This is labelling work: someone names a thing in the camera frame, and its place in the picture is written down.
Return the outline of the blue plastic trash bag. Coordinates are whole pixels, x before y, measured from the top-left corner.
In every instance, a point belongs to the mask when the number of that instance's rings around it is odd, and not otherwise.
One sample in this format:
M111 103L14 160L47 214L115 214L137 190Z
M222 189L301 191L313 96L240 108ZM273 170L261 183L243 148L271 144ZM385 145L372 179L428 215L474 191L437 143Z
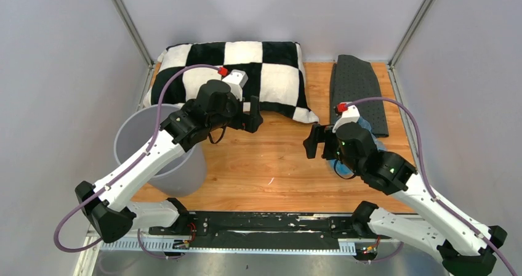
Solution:
M369 131L371 138L373 142L375 143L378 150L384 150L387 151L386 146L378 139L376 136L372 133L372 126L370 122L365 120L363 117L361 117L357 123L365 130ZM337 160L331 160L329 161L329 164L331 165L334 172L340 176L342 179L351 179L355 175L352 173L352 171L344 164L342 164L340 161Z

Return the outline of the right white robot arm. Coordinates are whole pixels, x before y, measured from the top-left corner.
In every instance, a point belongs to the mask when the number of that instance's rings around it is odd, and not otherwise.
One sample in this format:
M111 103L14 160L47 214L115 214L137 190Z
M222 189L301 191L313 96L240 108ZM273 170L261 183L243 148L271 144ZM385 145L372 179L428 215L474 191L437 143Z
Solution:
M358 123L314 124L303 146L307 158L316 156L324 144L322 157L345 165L362 181L402 201L420 215L424 223L386 211L362 201L351 215L355 235L383 235L411 245L441 263L451 275L490 275L504 244L506 231L498 225L486 226L427 186L414 165L401 155L379 150L371 133Z

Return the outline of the grey plastic trash bin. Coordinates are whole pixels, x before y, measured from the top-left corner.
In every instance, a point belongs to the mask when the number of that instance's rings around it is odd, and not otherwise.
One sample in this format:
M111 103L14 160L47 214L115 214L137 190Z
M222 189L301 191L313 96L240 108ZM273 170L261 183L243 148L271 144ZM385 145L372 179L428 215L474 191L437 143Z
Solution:
M157 106L143 108L130 116L119 128L113 154L121 165L150 139L156 121ZM207 176L207 163L201 145L171 161L149 180L156 189L168 197L185 197L197 191Z

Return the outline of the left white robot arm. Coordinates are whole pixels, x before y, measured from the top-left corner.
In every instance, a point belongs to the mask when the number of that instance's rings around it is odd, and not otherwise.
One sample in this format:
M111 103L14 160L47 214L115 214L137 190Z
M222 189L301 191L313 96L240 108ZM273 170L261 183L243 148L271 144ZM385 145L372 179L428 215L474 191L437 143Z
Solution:
M113 172L94 184L75 188L82 212L105 243L113 243L135 229L166 227L174 235L188 228L188 212L174 198L160 203L133 203L131 198L168 163L206 140L216 129L254 133L263 122L259 99L250 98L243 111L247 78L238 73L203 84L194 100L171 113L155 127L150 140Z

